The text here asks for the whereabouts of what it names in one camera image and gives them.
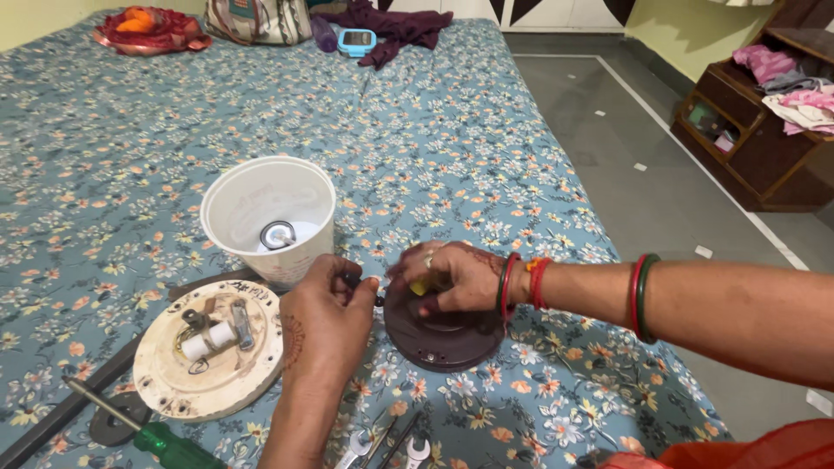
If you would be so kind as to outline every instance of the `hand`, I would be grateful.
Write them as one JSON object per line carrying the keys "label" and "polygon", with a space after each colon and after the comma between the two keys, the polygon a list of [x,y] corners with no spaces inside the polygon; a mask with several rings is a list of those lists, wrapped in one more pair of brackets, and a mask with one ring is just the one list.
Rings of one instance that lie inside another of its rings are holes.
{"label": "hand", "polygon": [[374,319],[379,282],[369,277],[351,290],[341,275],[362,268],[336,255],[320,255],[307,275],[281,298],[284,390],[341,393],[362,360]]}
{"label": "hand", "polygon": [[[427,255],[431,255],[431,269],[425,266]],[[498,306],[499,276],[505,262],[504,257],[460,241],[428,241],[403,251],[399,262],[388,270],[387,275],[392,281],[408,284],[414,280],[451,281],[451,289],[424,297],[420,306],[422,316],[438,311],[491,311]],[[523,292],[516,294],[515,288],[529,283],[524,281],[524,274],[524,266],[516,262],[510,273],[513,290],[508,303],[526,301]]]}

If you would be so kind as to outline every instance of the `floral bag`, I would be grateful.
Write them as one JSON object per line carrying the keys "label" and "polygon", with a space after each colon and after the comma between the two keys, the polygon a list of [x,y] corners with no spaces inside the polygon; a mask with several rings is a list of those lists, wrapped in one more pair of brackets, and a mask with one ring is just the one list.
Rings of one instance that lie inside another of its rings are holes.
{"label": "floral bag", "polygon": [[206,0],[206,30],[239,44],[293,45],[313,36],[305,0]]}

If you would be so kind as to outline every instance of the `green screwdriver handle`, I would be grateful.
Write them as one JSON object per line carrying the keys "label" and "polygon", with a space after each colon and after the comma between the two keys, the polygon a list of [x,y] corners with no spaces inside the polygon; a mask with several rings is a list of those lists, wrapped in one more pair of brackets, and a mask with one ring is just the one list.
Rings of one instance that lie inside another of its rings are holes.
{"label": "green screwdriver handle", "polygon": [[227,469],[226,463],[212,456],[197,443],[180,438],[161,421],[149,422],[136,432],[133,445],[159,458],[165,469]]}

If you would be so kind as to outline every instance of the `tiled floor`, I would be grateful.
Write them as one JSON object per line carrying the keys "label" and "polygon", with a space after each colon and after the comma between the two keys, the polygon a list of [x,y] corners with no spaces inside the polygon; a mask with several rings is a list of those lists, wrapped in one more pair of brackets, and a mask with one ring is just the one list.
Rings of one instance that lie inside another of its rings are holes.
{"label": "tiled floor", "polygon": [[[666,122],[681,97],[611,36],[508,34],[513,53],[600,55]],[[624,260],[653,251],[665,259],[791,264],[685,151],[594,58],[516,57],[551,130],[576,167]],[[595,114],[603,111],[605,116]],[[647,169],[634,169],[636,163]],[[834,273],[834,232],[811,214],[760,214],[812,270]],[[678,349],[738,440],[792,421],[822,417],[806,389],[738,371]],[[834,399],[832,393],[826,393]]]}

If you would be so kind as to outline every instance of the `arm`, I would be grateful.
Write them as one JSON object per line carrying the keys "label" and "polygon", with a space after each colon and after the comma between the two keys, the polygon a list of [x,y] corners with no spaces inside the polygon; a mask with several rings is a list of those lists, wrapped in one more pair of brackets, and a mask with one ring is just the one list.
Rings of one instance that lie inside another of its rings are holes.
{"label": "arm", "polygon": [[379,282],[351,291],[339,274],[358,265],[321,255],[281,298],[284,373],[281,397],[258,466],[320,469],[345,383],[362,359]]}
{"label": "arm", "polygon": [[[430,255],[431,269],[425,266]],[[405,251],[389,275],[447,278],[452,289],[423,300],[420,314],[492,310],[504,258],[463,243],[430,241]],[[631,328],[630,264],[549,265],[545,303]],[[516,263],[510,303],[530,301]],[[655,337],[778,380],[834,391],[834,276],[716,261],[660,262],[646,283],[644,314]]]}

